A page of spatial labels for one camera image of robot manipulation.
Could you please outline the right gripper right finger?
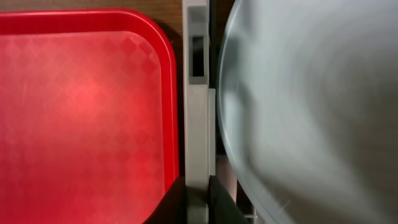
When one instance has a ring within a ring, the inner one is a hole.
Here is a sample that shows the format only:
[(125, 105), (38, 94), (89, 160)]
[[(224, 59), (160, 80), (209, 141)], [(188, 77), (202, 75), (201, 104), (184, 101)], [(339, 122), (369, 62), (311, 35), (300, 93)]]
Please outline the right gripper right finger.
[(208, 187), (209, 223), (249, 224), (242, 211), (236, 206), (228, 191), (215, 175), (209, 178)]

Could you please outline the light blue plate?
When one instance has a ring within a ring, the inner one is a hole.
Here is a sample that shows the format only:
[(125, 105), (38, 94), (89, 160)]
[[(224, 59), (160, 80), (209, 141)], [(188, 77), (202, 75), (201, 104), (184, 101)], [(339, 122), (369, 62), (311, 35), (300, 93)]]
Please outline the light blue plate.
[(267, 223), (396, 223), (397, 1), (236, 1), (218, 115)]

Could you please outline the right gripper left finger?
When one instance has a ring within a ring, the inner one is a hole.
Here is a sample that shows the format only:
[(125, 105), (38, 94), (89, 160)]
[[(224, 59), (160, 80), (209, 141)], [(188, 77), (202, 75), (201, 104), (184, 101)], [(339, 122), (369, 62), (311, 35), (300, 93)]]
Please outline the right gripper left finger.
[(185, 224), (187, 222), (187, 187), (185, 178), (175, 179), (144, 224)]

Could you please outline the grey dishwasher rack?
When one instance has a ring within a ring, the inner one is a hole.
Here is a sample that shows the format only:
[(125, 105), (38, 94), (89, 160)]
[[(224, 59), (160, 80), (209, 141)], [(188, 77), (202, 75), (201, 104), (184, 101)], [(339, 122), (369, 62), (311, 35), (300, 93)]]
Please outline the grey dishwasher rack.
[(209, 223), (208, 187), (217, 176), (249, 223), (261, 223), (223, 151), (216, 114), (216, 1), (182, 0), (183, 112), (187, 223)]

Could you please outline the red serving tray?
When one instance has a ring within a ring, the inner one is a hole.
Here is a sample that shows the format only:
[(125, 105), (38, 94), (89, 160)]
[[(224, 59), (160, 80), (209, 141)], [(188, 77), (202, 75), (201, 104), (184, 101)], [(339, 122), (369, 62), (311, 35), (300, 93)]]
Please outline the red serving tray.
[(128, 9), (1, 13), (1, 222), (144, 223), (178, 176), (173, 48)]

